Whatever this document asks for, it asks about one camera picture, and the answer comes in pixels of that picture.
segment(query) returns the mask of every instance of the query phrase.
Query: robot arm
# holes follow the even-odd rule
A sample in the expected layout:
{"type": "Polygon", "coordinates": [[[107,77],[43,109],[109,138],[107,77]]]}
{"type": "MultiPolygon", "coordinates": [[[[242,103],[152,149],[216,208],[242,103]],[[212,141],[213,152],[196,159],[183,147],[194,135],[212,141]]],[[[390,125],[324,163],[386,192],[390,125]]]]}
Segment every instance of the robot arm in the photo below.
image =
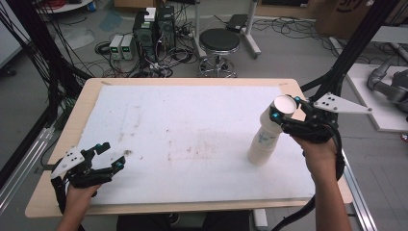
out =
{"type": "Polygon", "coordinates": [[[376,68],[369,76],[367,87],[370,90],[384,94],[391,102],[401,104],[406,100],[408,95],[408,89],[406,88],[408,85],[408,70],[397,72],[394,75],[393,83],[387,85],[382,82],[382,79],[387,75],[387,70],[392,63],[393,59],[390,58],[376,68]]]}

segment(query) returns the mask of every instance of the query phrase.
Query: cable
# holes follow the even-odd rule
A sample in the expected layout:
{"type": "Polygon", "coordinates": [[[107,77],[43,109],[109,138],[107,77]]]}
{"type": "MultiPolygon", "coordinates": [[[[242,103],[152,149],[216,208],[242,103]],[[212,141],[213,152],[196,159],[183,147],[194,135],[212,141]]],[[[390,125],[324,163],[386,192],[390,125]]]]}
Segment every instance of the cable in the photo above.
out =
{"type": "Polygon", "coordinates": [[[47,149],[45,149],[44,151],[42,151],[41,157],[39,158],[39,163],[41,164],[42,167],[45,167],[45,164],[42,162],[45,153],[47,153],[47,151],[48,151],[49,149],[51,149],[51,147],[54,146],[54,144],[57,143],[57,141],[58,141],[59,138],[60,138],[60,137],[57,137],[57,138],[51,143],[51,145],[48,146],[47,149]]]}

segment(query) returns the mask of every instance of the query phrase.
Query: metal pole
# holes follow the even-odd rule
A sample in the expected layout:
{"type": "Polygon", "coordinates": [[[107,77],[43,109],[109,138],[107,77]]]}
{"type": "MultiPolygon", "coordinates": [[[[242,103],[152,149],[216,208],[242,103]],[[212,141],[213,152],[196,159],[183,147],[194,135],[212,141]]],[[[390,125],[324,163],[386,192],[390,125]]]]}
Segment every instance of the metal pole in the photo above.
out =
{"type": "Polygon", "coordinates": [[[252,49],[252,52],[254,53],[254,59],[258,58],[258,56],[261,55],[261,49],[259,49],[254,38],[251,36],[252,24],[254,21],[257,3],[258,3],[258,0],[251,0],[251,6],[249,8],[248,23],[246,25],[246,28],[241,29],[243,33],[243,38],[246,40],[249,47],[252,49]]]}

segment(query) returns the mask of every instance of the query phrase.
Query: white bracket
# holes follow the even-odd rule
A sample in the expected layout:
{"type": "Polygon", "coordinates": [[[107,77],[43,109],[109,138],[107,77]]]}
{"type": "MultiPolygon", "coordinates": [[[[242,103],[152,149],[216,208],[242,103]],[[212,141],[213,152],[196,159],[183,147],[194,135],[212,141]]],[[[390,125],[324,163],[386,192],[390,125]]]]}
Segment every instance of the white bracket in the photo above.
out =
{"type": "Polygon", "coordinates": [[[73,167],[78,166],[84,161],[85,159],[81,154],[81,150],[79,150],[77,147],[71,148],[68,152],[66,152],[66,155],[60,161],[54,171],[51,172],[51,179],[57,178],[59,175],[72,169],[73,167]]]}
{"type": "Polygon", "coordinates": [[[316,101],[314,107],[332,113],[371,114],[372,112],[372,108],[353,103],[330,92],[316,101]]]}
{"type": "Polygon", "coordinates": [[[254,209],[253,216],[255,228],[257,230],[268,230],[267,212],[265,211],[265,209],[254,209]]]}

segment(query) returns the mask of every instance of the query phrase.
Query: electronic equipment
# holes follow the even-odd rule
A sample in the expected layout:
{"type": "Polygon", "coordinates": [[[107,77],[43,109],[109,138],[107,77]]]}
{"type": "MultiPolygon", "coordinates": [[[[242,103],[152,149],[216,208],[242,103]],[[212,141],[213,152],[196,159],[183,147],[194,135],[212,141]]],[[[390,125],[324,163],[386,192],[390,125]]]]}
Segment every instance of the electronic equipment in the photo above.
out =
{"type": "Polygon", "coordinates": [[[158,8],[157,22],[159,24],[160,41],[162,46],[173,48],[176,46],[174,7],[158,8]]]}
{"type": "Polygon", "coordinates": [[[308,0],[262,0],[264,5],[307,7],[308,0]]]}
{"type": "Polygon", "coordinates": [[[122,60],[122,49],[120,49],[120,44],[122,43],[123,36],[115,36],[112,40],[111,44],[109,45],[109,49],[111,50],[111,57],[114,60],[122,60]]]}
{"type": "Polygon", "coordinates": [[[156,21],[145,21],[145,12],[146,10],[141,10],[136,14],[133,35],[139,56],[142,59],[146,58],[151,63],[156,63],[157,23],[156,21]]]}
{"type": "Polygon", "coordinates": [[[248,14],[234,14],[228,21],[226,29],[235,33],[239,33],[243,25],[245,25],[248,19],[248,14]]]}
{"type": "Polygon", "coordinates": [[[124,36],[120,47],[122,49],[123,59],[133,60],[136,52],[135,39],[133,35],[124,36]]]}

